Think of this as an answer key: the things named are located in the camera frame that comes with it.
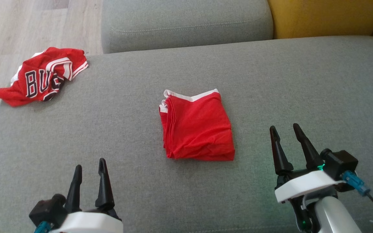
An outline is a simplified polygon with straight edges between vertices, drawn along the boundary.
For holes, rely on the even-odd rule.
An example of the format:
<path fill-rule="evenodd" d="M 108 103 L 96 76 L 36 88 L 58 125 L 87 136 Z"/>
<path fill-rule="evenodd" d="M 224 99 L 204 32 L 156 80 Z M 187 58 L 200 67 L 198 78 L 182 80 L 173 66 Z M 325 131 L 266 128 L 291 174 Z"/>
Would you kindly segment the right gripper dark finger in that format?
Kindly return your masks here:
<path fill-rule="evenodd" d="M 293 171 L 293 165 L 287 160 L 284 150 L 281 146 L 281 138 L 278 134 L 275 126 L 271 126 L 270 129 L 271 148 L 274 160 L 275 173 L 278 176 L 287 174 Z"/>
<path fill-rule="evenodd" d="M 321 159 L 316 148 L 312 145 L 309 138 L 305 135 L 299 124 L 293 124 L 293 130 L 296 135 L 296 139 L 301 144 L 302 151 L 306 161 L 307 169 L 322 170 L 324 162 Z"/>

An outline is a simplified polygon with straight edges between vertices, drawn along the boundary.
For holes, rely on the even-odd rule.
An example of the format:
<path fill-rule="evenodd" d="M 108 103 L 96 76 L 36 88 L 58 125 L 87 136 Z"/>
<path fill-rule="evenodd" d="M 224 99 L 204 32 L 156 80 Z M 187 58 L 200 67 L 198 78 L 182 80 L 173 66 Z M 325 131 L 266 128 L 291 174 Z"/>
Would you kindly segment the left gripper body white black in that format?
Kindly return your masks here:
<path fill-rule="evenodd" d="M 122 219 L 113 207 L 66 213 L 60 227 L 50 233 L 123 233 Z"/>

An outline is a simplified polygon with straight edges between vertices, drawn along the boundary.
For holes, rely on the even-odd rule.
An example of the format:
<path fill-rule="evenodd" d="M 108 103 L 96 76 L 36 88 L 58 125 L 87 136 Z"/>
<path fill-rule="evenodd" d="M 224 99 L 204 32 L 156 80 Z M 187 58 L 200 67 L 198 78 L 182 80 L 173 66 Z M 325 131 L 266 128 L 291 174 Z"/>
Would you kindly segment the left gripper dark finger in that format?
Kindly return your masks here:
<path fill-rule="evenodd" d="M 102 210 L 111 210 L 115 207 L 115 202 L 108 174 L 107 163 L 104 158 L 100 158 L 99 160 L 98 174 L 100 176 L 100 183 L 95 206 L 96 208 Z"/>
<path fill-rule="evenodd" d="M 80 208 L 80 186 L 82 184 L 82 166 L 77 165 L 70 184 L 64 208 L 68 213 L 82 211 Z"/>

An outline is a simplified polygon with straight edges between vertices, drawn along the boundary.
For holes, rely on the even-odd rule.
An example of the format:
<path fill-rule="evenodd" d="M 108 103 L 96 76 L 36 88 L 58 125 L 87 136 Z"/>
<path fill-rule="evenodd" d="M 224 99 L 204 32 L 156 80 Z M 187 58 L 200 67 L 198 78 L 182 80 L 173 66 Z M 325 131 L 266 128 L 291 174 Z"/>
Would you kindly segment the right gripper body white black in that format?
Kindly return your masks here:
<path fill-rule="evenodd" d="M 278 185 L 275 188 L 277 202 L 289 202 L 292 205 L 296 226 L 304 233 L 331 233 L 330 220 L 321 221 L 316 209 L 308 210 L 307 200 L 323 199 L 326 196 L 336 196 L 337 184 L 345 184 L 345 181 L 335 181 L 324 171 L 302 172 L 302 176 L 285 181 L 285 176 L 278 177 Z"/>

